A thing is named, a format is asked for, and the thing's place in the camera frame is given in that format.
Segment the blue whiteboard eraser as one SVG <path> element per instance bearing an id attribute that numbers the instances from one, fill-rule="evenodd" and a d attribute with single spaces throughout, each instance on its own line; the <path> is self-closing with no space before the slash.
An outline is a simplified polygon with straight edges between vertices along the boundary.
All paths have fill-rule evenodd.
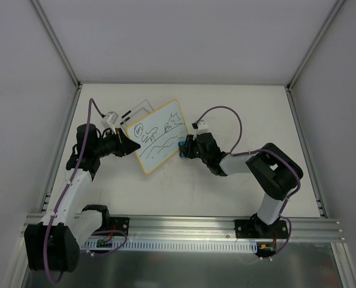
<path id="1" fill-rule="evenodd" d="M 186 158 L 184 141 L 179 142 L 179 155 L 181 158 Z"/>

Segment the yellow framed whiteboard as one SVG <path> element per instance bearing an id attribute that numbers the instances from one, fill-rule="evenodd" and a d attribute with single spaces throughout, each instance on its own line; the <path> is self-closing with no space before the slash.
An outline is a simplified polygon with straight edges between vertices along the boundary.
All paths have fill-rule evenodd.
<path id="1" fill-rule="evenodd" d="M 188 129 L 176 99 L 135 121 L 126 128 L 128 138 L 140 145 L 135 154 L 143 173 L 150 174 L 171 158 Z"/>

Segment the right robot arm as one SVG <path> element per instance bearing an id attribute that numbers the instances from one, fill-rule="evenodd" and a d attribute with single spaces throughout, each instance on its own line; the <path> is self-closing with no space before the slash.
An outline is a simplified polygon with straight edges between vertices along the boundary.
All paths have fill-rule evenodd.
<path id="1" fill-rule="evenodd" d="M 179 142 L 182 158 L 199 159 L 216 176 L 250 173 L 264 191 L 263 201 L 257 213 L 241 224 L 236 224 L 236 237 L 269 239 L 276 235 L 287 237 L 281 232 L 285 223 L 280 215 L 288 199 L 300 189 L 303 170 L 275 144 L 267 143 L 252 152 L 237 154 L 221 151 L 209 132 L 189 134 Z"/>

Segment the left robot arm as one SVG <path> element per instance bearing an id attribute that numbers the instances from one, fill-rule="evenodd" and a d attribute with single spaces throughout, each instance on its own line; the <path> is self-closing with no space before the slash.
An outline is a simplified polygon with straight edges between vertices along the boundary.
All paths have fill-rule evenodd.
<path id="1" fill-rule="evenodd" d="M 94 232 L 103 235 L 111 228 L 110 214 L 105 205 L 86 205 L 79 218 L 74 217 L 96 176 L 100 160 L 109 155 L 124 157 L 141 147 L 120 128 L 101 134 L 93 124 L 78 126 L 76 140 L 55 206 L 38 224 L 28 225 L 24 232 L 31 270 L 75 270 L 80 249 L 86 240 Z"/>

